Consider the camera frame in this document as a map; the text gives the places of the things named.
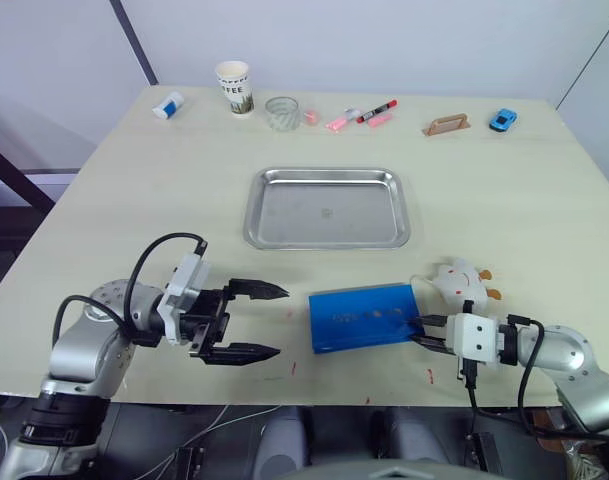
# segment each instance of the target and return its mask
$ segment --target stainless steel tray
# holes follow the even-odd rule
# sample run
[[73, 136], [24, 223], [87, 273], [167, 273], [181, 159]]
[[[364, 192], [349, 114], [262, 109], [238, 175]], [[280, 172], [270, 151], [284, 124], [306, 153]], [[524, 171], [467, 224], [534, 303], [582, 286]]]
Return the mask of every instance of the stainless steel tray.
[[244, 221], [261, 249], [397, 248], [410, 234], [401, 182], [383, 168], [268, 168]]

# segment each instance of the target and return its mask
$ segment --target white plush toy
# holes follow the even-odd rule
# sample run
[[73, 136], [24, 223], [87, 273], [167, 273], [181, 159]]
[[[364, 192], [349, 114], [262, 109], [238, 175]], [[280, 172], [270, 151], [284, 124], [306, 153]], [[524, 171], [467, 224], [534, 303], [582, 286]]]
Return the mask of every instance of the white plush toy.
[[453, 313], [462, 311], [464, 300], [472, 300], [473, 313], [483, 315], [488, 297], [502, 299], [499, 291], [485, 288], [482, 284], [482, 280], [490, 280], [492, 277], [488, 270], [478, 272], [469, 262], [458, 258], [453, 265], [440, 265], [437, 269], [437, 277], [431, 282], [440, 291]]

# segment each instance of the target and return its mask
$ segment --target pink marker cap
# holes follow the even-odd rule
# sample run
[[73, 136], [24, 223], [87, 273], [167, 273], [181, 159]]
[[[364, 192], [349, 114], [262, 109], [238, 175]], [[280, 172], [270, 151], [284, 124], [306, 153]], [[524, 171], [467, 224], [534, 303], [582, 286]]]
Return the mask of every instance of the pink marker cap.
[[307, 110], [304, 112], [304, 121], [307, 125], [315, 126], [320, 121], [320, 116], [315, 110]]
[[346, 117], [339, 117], [333, 120], [330, 123], [326, 124], [326, 128], [329, 130], [333, 130], [334, 132], [339, 132], [342, 128], [346, 126], [348, 123], [348, 119]]
[[373, 118], [369, 119], [367, 123], [369, 127], [377, 127], [378, 125], [381, 125], [384, 122], [388, 122], [391, 118], [393, 118], [392, 113], [385, 113], [384, 115], [374, 116]]

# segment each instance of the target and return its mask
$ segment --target blue toy car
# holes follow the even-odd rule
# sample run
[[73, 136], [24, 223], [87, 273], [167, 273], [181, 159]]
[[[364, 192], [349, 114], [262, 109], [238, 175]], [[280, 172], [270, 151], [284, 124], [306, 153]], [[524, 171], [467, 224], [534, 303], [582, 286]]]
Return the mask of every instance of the blue toy car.
[[496, 132], [505, 132], [511, 125], [513, 125], [515, 120], [517, 120], [517, 113], [515, 113], [513, 110], [503, 108], [497, 112], [488, 126], [491, 130], [495, 130]]

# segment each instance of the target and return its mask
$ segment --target blue book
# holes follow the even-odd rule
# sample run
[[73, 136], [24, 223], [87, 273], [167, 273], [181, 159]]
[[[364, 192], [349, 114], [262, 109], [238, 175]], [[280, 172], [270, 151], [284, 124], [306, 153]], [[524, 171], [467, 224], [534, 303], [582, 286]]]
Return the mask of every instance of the blue book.
[[410, 285], [329, 292], [308, 297], [315, 353], [408, 342], [421, 328]]

